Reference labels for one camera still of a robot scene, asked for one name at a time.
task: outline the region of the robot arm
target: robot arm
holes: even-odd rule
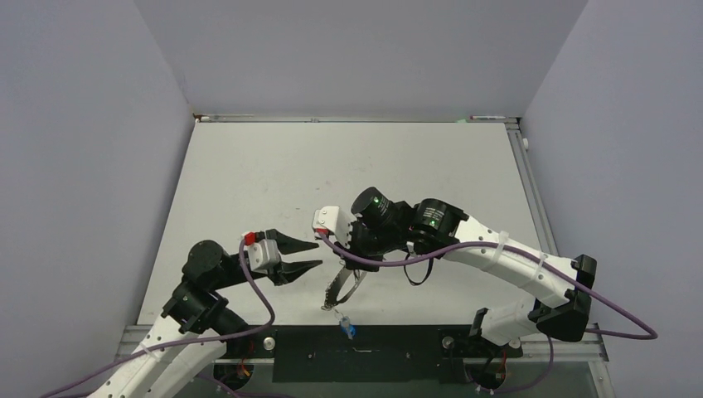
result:
[[[510,239],[505,232],[491,230],[443,201],[425,199],[411,207],[405,202],[392,202],[374,187],[359,195],[351,211],[354,217],[339,207],[324,207],[315,212],[313,229],[318,236],[320,231],[330,231],[341,249],[373,260],[382,259],[383,254],[393,250],[425,255],[462,242],[481,242],[483,246],[449,251],[444,258],[476,267],[535,297],[503,308],[479,310],[472,324],[474,336],[498,346],[536,332],[568,342],[582,338],[590,296],[541,265],[548,258],[559,271],[592,287],[596,263],[590,257],[567,259],[548,255]],[[506,246],[522,254],[504,250]],[[525,254],[541,262],[536,264]],[[349,258],[344,258],[344,262],[346,269],[378,270]]]
[[[276,286],[288,284],[322,261],[283,262],[281,255],[311,250],[317,243],[295,240],[276,230],[245,235],[246,260],[254,279],[268,277]],[[182,282],[173,290],[146,337],[134,353],[145,355],[125,362],[96,390],[93,398],[170,398],[208,363],[226,351],[222,341],[178,345],[199,335],[216,337],[242,332],[249,325],[226,306],[216,291],[246,282],[238,256],[230,256],[216,242],[194,245],[183,266]],[[173,342],[171,347],[150,349]]]

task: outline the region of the red connector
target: red connector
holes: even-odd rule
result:
[[[253,245],[256,242],[256,234],[254,232],[250,232],[246,235],[244,235],[244,244],[249,246]]]

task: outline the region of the cable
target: cable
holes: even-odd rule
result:
[[[431,253],[428,253],[426,255],[419,255],[413,259],[410,260],[403,260],[403,261],[374,261],[374,260],[369,260],[365,259],[363,257],[359,257],[358,255],[354,255],[352,253],[349,253],[348,251],[344,250],[341,247],[335,246],[330,240],[329,237],[324,233],[328,231],[318,231],[320,238],[322,239],[323,242],[325,242],[325,245],[329,246],[335,253],[342,257],[346,257],[350,260],[354,260],[358,263],[364,264],[364,265],[373,265],[376,267],[402,267],[404,265],[411,265],[415,263],[419,263],[421,261],[429,260],[434,257],[437,257],[439,255],[443,255],[445,253],[448,253],[450,251],[458,250],[458,249],[463,249],[467,247],[489,247],[492,249],[496,249],[498,247],[498,243],[493,243],[493,242],[486,242],[486,241],[476,241],[476,242],[461,242],[457,243],[454,245],[450,245],[447,247],[444,247],[439,250],[435,250]],[[522,250],[518,249],[513,246],[508,246],[505,245],[503,247],[505,251],[509,251],[511,253],[514,253],[516,255],[520,255],[522,257],[525,257],[526,259],[539,264],[540,259],[536,257],[535,255]],[[582,283],[570,278],[567,274],[564,274],[563,272],[559,271],[556,269],[554,266],[548,264],[546,261],[542,263],[542,267],[548,271],[550,271],[552,274],[562,278],[566,282],[569,282],[570,284],[573,284],[578,290],[581,290],[582,292],[585,292],[587,295],[591,296],[592,298],[598,300],[599,302],[605,304],[607,307],[611,308],[613,311],[616,313],[619,313],[620,315],[624,316],[625,318],[629,319],[636,325],[638,325],[642,330],[647,332],[648,334],[632,334],[632,333],[625,333],[625,332],[614,332],[610,330],[600,330],[600,329],[586,329],[585,331],[588,333],[594,333],[594,334],[601,334],[601,335],[606,335],[606,336],[614,336],[614,337],[622,337],[622,338],[630,338],[633,340],[654,340],[655,338],[659,337],[659,334],[649,325],[647,325],[645,322],[641,321],[639,318],[636,316],[632,315],[630,312],[628,312],[626,309],[620,307],[616,303],[613,303],[612,301],[608,300],[604,296],[600,295],[597,292],[594,292],[587,286],[583,285]]]
[[[494,352],[491,354],[490,357],[486,360],[486,363],[483,364],[483,367],[478,371],[479,375],[483,375],[487,373],[486,371],[488,370],[488,367],[491,366],[491,362],[493,362],[494,359],[496,359],[497,352]]]
[[[498,370],[496,371],[496,373],[500,372],[501,369],[505,367],[506,362],[507,362],[507,351],[503,350],[503,360],[501,362],[501,365],[498,367]]]
[[[246,370],[246,367],[244,365],[244,361],[246,361],[247,356],[251,355],[252,352],[254,352],[254,342],[249,341],[249,351],[245,355],[242,356],[242,359],[240,360],[240,364],[239,364],[239,368],[242,370],[242,373],[244,373],[244,375],[247,377],[251,377],[251,373],[249,373],[249,371]]]
[[[294,398],[293,396],[287,396],[285,394],[277,394],[277,393],[259,393],[259,392],[236,392],[232,390],[227,384],[223,383],[222,381],[217,380],[215,377],[206,375],[203,373],[200,373],[196,376],[199,379],[205,380],[205,381],[210,381],[212,383],[217,384],[222,390],[226,391],[227,394],[230,394],[234,396],[235,398],[240,398],[240,397],[245,397],[245,396],[260,396],[262,398],[264,397],[270,397],[270,398]]]
[[[503,365],[503,382],[507,380],[507,362]]]
[[[410,255],[407,255],[405,259],[407,260],[410,258]],[[408,282],[410,282],[410,286],[420,286],[429,278],[429,275],[432,274],[432,267],[434,266],[434,259],[429,259],[427,262],[427,272],[424,274],[424,278],[420,280],[419,282],[415,282],[410,278],[410,275],[408,275],[408,269],[406,268],[406,265],[403,265],[403,272],[405,272],[405,277],[408,279]]]
[[[522,386],[517,386],[517,387],[508,387],[508,388],[501,388],[500,390],[491,390],[483,386],[478,386],[478,388],[483,391],[483,392],[488,392],[492,394],[510,394],[512,392],[518,392],[518,391],[524,391],[531,389],[532,387],[540,384],[550,373],[552,370],[552,367],[554,367],[554,344],[551,341],[551,337],[547,336],[547,342],[550,344],[550,361],[547,364],[547,368],[545,371],[542,372],[541,375],[539,375],[535,380],[522,385]]]
[[[274,313],[274,308],[271,307],[271,303],[269,303],[269,300],[267,300],[266,297],[264,296],[264,294],[261,293],[261,289],[259,289],[259,286],[256,285],[256,282],[254,282],[254,278],[251,277],[249,267],[247,267],[247,265],[246,265],[244,248],[245,248],[245,242],[244,242],[244,240],[242,240],[240,242],[240,253],[239,253],[240,267],[242,268],[242,272],[244,272],[244,277],[246,278],[247,282],[249,282],[249,285],[251,285],[251,288],[254,290],[254,293],[256,293],[256,295],[261,300],[261,303],[263,303],[264,306],[266,307],[266,309],[269,311],[269,315],[270,315],[269,321],[264,323],[263,325],[257,326],[256,328],[246,330],[243,332],[238,332],[238,333],[225,334],[222,336],[215,336],[215,337],[187,338],[187,339],[184,339],[184,340],[181,340],[178,342],[163,342],[161,344],[156,344],[156,345],[149,347],[148,348],[149,351],[156,351],[161,348],[184,346],[184,345],[188,345],[188,344],[195,344],[195,343],[201,343],[201,342],[224,342],[226,340],[232,340],[235,338],[250,336],[250,335],[256,334],[258,332],[263,332],[265,329],[267,329],[268,327],[270,327],[271,325],[274,324],[274,321],[276,319],[276,314]],[[90,373],[88,376],[85,376],[78,381],[74,381],[74,382],[69,383],[65,386],[57,388],[53,391],[49,391],[46,394],[44,394],[43,396],[40,396],[39,398],[49,398],[51,396],[55,396],[56,394],[60,394],[61,392],[68,391],[76,386],[79,386],[79,385],[85,383],[86,381],[92,379],[93,377],[98,376],[100,373],[108,371],[116,366],[122,365],[125,362],[132,361],[134,358],[139,358],[146,353],[147,352],[144,350],[134,352],[130,355],[127,355],[126,357],[124,357],[122,359],[118,359],[115,362],[112,362],[108,365],[101,367],[100,369]]]

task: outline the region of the white cable clip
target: white cable clip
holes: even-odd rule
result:
[[[498,247],[496,248],[496,251],[493,252],[493,257],[491,258],[491,260],[488,261],[488,264],[486,264],[486,266],[483,267],[481,271],[487,272],[489,269],[493,268],[496,264],[498,264],[498,260],[503,254],[503,248],[507,243],[508,236],[509,234],[506,231],[501,231],[501,233],[498,234]]]
[[[537,268],[535,268],[535,273],[532,274],[532,276],[524,283],[520,285],[516,285],[517,288],[522,289],[523,287],[527,286],[528,284],[531,284],[532,282],[537,279],[537,277],[540,276],[540,272],[542,271],[542,266],[545,264],[545,260],[547,258],[547,255],[544,252],[540,252],[540,262],[537,263]]]
[[[144,344],[144,342],[139,342],[139,347],[142,348],[144,350],[144,352],[147,353],[147,355],[149,355],[151,358],[153,358],[154,361],[156,361],[156,362],[161,361],[161,357],[156,355],[156,352],[152,352],[151,350],[149,350],[149,347],[147,347],[147,345]]]
[[[408,248],[408,254],[410,257],[417,257],[417,254],[415,253],[415,243],[411,241],[405,242],[405,247]]]

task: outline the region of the gray wall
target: gray wall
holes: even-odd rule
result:
[[[192,117],[128,0],[0,6],[0,396],[112,360]]]
[[[523,115],[586,0],[136,0],[200,113]]]
[[[606,338],[622,397],[703,396],[702,22],[697,0],[589,1],[522,123],[561,254],[661,334]]]

